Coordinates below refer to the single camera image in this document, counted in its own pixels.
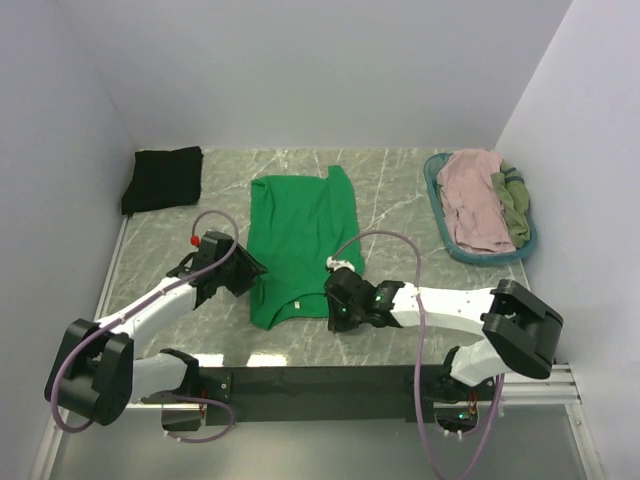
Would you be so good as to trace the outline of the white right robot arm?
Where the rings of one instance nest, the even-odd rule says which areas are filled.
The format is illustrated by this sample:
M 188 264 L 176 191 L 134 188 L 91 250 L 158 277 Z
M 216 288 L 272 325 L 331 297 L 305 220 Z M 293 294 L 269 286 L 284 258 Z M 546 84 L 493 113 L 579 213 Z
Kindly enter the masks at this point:
M 440 390 L 452 399 L 508 372 L 549 378 L 564 324 L 559 313 L 513 280 L 477 290 L 416 287 L 393 280 L 374 286 L 341 267 L 329 274 L 324 290 L 333 333 L 369 324 L 431 326 L 476 336 L 475 343 L 453 349 L 439 374 Z

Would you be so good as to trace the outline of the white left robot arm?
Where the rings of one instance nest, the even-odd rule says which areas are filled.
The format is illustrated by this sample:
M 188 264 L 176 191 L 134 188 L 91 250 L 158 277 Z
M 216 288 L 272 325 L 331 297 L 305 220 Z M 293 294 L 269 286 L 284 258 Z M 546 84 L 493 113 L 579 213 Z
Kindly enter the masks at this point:
M 157 394 L 179 402 L 202 397 L 194 356 L 164 349 L 141 359 L 140 348 L 219 289 L 245 294 L 268 269 L 227 234 L 208 231 L 192 242 L 194 251 L 147 294 L 99 321 L 78 319 L 68 326 L 44 390 L 52 409 L 106 426 L 133 400 Z

